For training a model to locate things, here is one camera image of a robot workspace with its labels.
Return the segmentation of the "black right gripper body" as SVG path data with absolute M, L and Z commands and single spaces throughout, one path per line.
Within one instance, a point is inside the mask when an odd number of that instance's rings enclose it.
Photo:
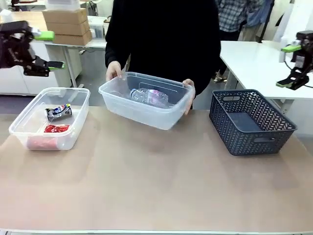
M 300 72 L 311 72 L 313 70 L 313 31 L 297 32 L 296 41 L 300 50 L 293 52 L 291 59 L 291 62 L 295 63 L 293 69 Z

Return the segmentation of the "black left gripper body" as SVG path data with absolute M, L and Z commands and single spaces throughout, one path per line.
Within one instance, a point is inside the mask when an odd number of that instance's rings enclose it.
M 2 23 L 0 25 L 0 67 L 7 69 L 16 65 L 26 67 L 35 60 L 30 42 L 34 39 L 27 21 Z

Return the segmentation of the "person's right hand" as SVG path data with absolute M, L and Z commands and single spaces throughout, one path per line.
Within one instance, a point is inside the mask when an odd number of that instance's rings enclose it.
M 126 64 L 121 65 L 117 60 L 106 60 L 106 66 L 107 66 L 107 71 L 106 71 L 106 82 L 112 80 L 115 77 L 121 78 L 123 75 L 123 72 L 127 70 L 128 67 L 128 61 Z

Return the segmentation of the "person's left hand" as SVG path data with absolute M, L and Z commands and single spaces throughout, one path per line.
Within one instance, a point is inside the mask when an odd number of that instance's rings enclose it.
M 189 113 L 189 111 L 191 110 L 191 108 L 192 108 L 193 100 L 194 100 L 194 98 L 196 96 L 196 90 L 195 90 L 194 82 L 191 79 L 184 80 L 183 84 L 192 87 L 192 95 L 191 95 L 191 97 L 190 97 L 190 99 L 188 101 L 188 105 L 187 105 L 186 110 L 184 112 L 184 114 L 187 115 Z

